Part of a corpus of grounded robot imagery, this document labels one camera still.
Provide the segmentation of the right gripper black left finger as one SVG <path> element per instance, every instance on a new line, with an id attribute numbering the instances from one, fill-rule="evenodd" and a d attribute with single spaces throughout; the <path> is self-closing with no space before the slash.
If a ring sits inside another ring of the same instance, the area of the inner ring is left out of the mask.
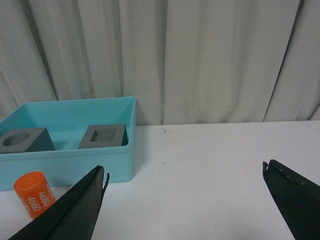
<path id="1" fill-rule="evenodd" d="M 104 167 L 96 166 L 11 240 L 90 240 L 107 189 Z"/>

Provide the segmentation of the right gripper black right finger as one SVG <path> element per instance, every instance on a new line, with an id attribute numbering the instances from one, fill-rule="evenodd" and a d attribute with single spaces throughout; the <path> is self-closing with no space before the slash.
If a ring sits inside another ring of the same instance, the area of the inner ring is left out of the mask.
<path id="1" fill-rule="evenodd" d="M 320 238 L 320 186 L 282 163 L 262 163 L 263 179 L 296 240 Z"/>

